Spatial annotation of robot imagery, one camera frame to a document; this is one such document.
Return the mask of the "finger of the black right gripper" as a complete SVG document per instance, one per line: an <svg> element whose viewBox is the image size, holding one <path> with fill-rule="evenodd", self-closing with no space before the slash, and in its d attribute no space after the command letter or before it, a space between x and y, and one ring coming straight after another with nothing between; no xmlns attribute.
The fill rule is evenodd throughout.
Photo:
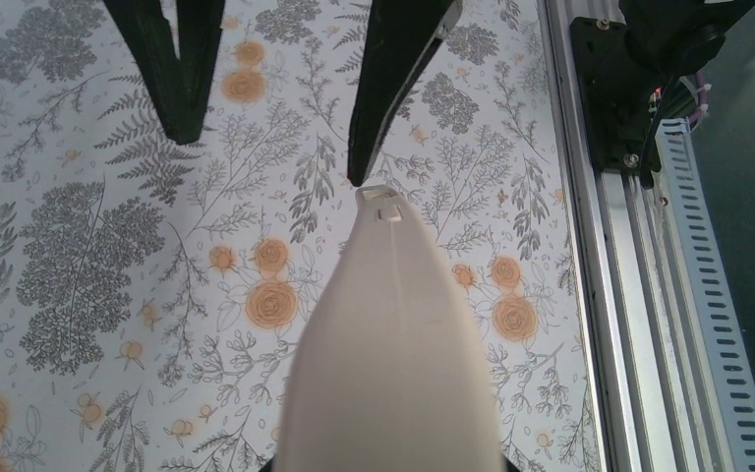
<svg viewBox="0 0 755 472"><path fill-rule="evenodd" d="M165 136L178 145L197 142L226 2L178 1L176 30L158 0L105 0L103 4L135 59Z"/></svg>
<svg viewBox="0 0 755 472"><path fill-rule="evenodd" d="M401 104L462 10L460 0L372 2L349 126L347 177L354 187L368 179Z"/></svg>

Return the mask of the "beige phone case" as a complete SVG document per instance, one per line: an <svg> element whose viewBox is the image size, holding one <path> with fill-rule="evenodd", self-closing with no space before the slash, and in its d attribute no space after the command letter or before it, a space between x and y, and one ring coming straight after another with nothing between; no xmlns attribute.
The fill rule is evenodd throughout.
<svg viewBox="0 0 755 472"><path fill-rule="evenodd" d="M417 210L360 189L286 386L276 471L502 471L478 329Z"/></svg>

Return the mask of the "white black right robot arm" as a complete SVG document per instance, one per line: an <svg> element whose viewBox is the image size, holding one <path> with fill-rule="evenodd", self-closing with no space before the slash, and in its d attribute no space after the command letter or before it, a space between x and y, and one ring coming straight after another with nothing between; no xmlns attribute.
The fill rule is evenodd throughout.
<svg viewBox="0 0 755 472"><path fill-rule="evenodd" d="M605 170L635 170L646 188L660 164L655 134L664 113L649 97L700 71L722 49L749 1L622 1L622 23L570 26L589 150ZM142 74L165 136L179 144L202 133L221 39L221 1L181 1L171 27L156 1L109 1L106 9ZM352 111L347 175L368 179L412 86L457 25L458 1L375 1Z"/></svg>

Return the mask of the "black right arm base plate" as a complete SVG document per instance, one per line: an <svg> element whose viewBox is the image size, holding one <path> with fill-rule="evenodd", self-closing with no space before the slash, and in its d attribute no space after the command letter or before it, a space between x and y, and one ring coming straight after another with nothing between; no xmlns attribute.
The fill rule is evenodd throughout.
<svg viewBox="0 0 755 472"><path fill-rule="evenodd" d="M592 166L638 174L652 115L650 98L668 83L644 42L652 32L606 19L575 18L569 26Z"/></svg>

